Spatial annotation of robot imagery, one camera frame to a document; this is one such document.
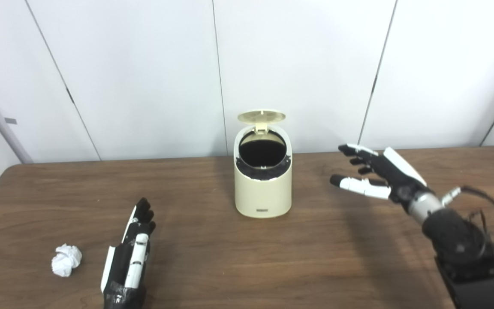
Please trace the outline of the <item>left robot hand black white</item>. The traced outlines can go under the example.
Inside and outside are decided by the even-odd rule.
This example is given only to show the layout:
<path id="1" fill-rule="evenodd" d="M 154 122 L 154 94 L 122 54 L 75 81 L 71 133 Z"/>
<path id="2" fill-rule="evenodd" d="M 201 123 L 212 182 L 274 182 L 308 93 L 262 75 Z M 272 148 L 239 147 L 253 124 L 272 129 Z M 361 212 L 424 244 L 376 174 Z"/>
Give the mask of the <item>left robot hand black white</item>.
<path id="1" fill-rule="evenodd" d="M 105 309 L 141 309 L 146 299 L 143 283 L 155 231 L 154 212 L 143 197 L 133 208 L 121 243 L 108 247 L 100 289 Z"/>

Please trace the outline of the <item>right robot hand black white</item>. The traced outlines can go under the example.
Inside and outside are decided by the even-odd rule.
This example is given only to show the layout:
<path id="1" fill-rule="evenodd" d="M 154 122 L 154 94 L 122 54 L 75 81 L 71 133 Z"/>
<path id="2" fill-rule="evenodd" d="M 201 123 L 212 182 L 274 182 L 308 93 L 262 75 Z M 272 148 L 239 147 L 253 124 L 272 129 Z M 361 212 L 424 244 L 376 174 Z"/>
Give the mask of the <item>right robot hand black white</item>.
<path id="1" fill-rule="evenodd" d="M 373 198 L 390 200 L 405 211 L 419 196 L 432 193 L 427 182 L 402 156 L 388 147 L 382 153 L 361 145 L 345 143 L 338 147 L 353 166 L 361 166 L 362 176 L 374 173 L 381 180 L 334 174 L 330 183 L 338 188 Z"/>

